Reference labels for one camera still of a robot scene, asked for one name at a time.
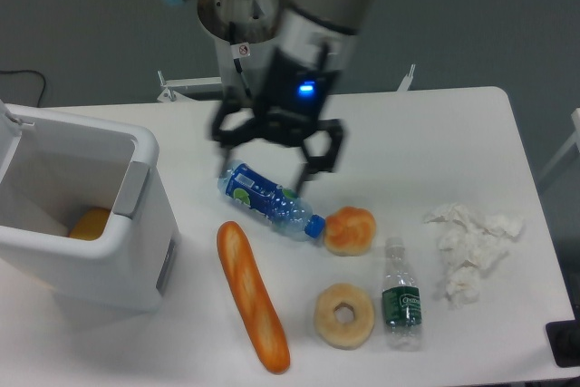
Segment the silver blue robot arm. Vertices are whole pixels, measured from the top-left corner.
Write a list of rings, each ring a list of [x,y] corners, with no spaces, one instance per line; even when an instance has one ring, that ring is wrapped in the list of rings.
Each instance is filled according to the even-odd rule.
[[[255,139],[304,150],[324,132],[327,151],[304,152],[294,188],[333,171],[345,133],[340,121],[321,113],[372,0],[196,1],[198,19],[216,44],[223,95],[209,134],[224,157]]]

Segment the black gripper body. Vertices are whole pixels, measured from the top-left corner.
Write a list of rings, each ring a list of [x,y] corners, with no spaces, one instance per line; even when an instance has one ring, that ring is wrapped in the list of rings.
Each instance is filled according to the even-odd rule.
[[[261,138],[280,145],[299,145],[318,131],[339,124],[320,118],[339,75],[326,68],[329,58],[328,49],[319,49],[314,65],[304,66],[282,50],[274,51],[253,109]]]

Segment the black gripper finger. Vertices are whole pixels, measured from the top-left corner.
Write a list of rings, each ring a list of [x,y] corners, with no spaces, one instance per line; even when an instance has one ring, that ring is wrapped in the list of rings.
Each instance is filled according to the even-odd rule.
[[[328,139],[327,146],[321,153],[313,154],[309,149],[307,141],[318,132],[322,132],[326,135]],[[310,136],[304,138],[300,144],[300,150],[304,157],[304,164],[300,175],[295,182],[296,194],[301,195],[305,183],[311,181],[320,172],[334,172],[345,137],[346,130],[343,126],[342,120],[330,119],[318,121],[314,132]]]
[[[255,103],[242,102],[238,97],[224,97],[218,105],[209,126],[209,137],[217,144],[220,156],[218,175],[225,173],[237,147],[259,138]]]

